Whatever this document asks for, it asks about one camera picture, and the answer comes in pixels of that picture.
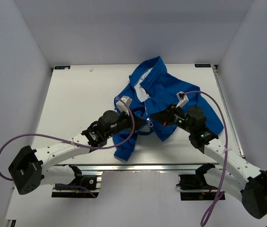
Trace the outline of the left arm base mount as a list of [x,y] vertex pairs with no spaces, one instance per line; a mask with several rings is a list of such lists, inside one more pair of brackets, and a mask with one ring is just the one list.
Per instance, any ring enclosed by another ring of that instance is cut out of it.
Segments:
[[97,198],[102,182],[102,174],[82,175],[69,184],[58,183],[53,186],[52,198]]

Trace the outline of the blue zip jacket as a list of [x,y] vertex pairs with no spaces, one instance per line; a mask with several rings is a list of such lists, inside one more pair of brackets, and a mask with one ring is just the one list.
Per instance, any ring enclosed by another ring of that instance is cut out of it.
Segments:
[[151,114],[165,110],[170,104],[177,104],[179,92],[188,93],[188,103],[182,108],[187,111],[192,106],[200,107],[207,118],[207,127],[219,135],[224,127],[211,105],[199,93],[200,87],[177,79],[170,75],[161,57],[155,57],[139,64],[129,76],[129,84],[118,94],[118,97],[128,96],[134,114],[146,121],[144,129],[136,130],[132,136],[129,131],[123,131],[112,140],[118,147],[114,157],[128,161],[134,152],[139,135],[147,136],[155,133],[160,141],[167,140],[176,130],[176,126],[164,127],[151,118]]

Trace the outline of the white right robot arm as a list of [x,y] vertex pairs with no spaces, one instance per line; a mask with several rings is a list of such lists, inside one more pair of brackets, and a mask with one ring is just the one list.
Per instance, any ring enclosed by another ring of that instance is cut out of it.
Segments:
[[201,108],[193,106],[185,113],[171,104],[151,117],[165,127],[175,125],[188,132],[194,148],[226,168],[226,174],[222,176],[222,171],[215,165],[203,164],[195,171],[198,187],[218,187],[223,179],[222,191],[239,200],[252,217],[261,219],[267,214],[267,170],[227,151],[218,136],[206,126],[207,119]]

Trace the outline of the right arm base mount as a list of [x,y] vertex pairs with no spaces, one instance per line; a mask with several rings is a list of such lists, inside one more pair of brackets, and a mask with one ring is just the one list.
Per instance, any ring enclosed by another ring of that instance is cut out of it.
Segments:
[[217,187],[202,182],[196,174],[179,175],[176,188],[181,201],[213,201],[217,192]]

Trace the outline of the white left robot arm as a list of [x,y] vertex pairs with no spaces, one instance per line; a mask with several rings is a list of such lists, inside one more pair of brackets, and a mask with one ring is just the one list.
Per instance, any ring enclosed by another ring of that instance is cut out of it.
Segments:
[[136,115],[106,111],[86,130],[65,142],[37,149],[21,148],[8,167],[9,173],[20,195],[45,184],[68,185],[72,189],[85,186],[83,174],[75,164],[60,163],[102,148],[111,137],[123,131],[136,131],[145,124]]

